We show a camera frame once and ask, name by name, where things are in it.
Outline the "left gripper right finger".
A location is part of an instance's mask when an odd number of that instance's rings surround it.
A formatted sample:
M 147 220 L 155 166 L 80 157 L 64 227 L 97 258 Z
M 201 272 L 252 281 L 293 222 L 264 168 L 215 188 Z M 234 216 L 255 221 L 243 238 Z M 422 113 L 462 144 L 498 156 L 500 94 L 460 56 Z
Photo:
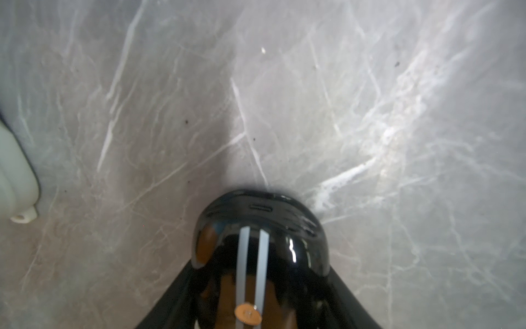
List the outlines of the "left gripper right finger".
M 321 284 L 318 328 L 381 329 L 332 268 Z

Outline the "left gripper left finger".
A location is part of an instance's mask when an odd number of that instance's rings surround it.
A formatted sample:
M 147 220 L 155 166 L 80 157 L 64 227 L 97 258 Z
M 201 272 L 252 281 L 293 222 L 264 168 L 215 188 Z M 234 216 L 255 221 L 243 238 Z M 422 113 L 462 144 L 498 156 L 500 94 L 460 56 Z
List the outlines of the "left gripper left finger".
M 205 289 L 205 270 L 196 270 L 189 261 L 157 301 L 137 329 L 194 328 L 197 298 Z

